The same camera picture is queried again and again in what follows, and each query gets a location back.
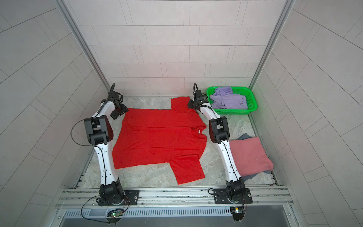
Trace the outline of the red t-shirt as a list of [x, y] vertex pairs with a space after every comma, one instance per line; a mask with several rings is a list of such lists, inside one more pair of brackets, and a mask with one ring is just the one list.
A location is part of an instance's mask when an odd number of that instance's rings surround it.
[[171, 99], [171, 109], [130, 108], [112, 157], [116, 169], [168, 163], [178, 184], [205, 178], [200, 158], [207, 145], [206, 125], [189, 97]]

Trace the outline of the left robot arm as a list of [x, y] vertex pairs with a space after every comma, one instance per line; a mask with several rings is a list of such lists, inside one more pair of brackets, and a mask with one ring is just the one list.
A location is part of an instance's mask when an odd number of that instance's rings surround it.
[[94, 147], [100, 166], [100, 198], [96, 201], [100, 206], [120, 205], [125, 201], [125, 192], [115, 172], [112, 157], [114, 134], [109, 118], [116, 120], [128, 112], [128, 109], [123, 104], [123, 96], [114, 88], [115, 84], [113, 83], [107, 99], [101, 102], [98, 111], [92, 117], [83, 120], [87, 139]]

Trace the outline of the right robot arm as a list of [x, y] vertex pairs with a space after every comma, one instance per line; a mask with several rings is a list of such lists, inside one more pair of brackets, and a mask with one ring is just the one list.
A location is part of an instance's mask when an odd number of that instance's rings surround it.
[[189, 101], [188, 108], [205, 115], [209, 120], [209, 136], [219, 151], [225, 169], [226, 196], [228, 200], [231, 203], [246, 203], [244, 201], [246, 187], [237, 170], [230, 148], [227, 118], [214, 111], [196, 83], [193, 85], [193, 99]]

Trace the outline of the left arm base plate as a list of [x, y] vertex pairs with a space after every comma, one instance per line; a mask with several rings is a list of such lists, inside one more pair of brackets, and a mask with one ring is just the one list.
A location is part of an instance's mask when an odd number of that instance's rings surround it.
[[125, 198], [122, 201], [111, 201], [111, 199], [103, 199], [101, 196], [100, 198], [96, 199], [96, 202], [99, 206], [121, 206], [121, 205], [130, 205], [130, 206], [134, 206], [137, 205], [138, 203], [138, 199], [140, 196], [140, 191], [139, 190], [124, 190], [124, 196]]

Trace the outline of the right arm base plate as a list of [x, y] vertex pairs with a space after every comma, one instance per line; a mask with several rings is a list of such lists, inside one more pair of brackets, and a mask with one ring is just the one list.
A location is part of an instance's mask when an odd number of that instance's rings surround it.
[[215, 204], [252, 204], [252, 195], [249, 188], [246, 188], [242, 197], [238, 201], [233, 201], [228, 198], [226, 189], [214, 189], [214, 201]]

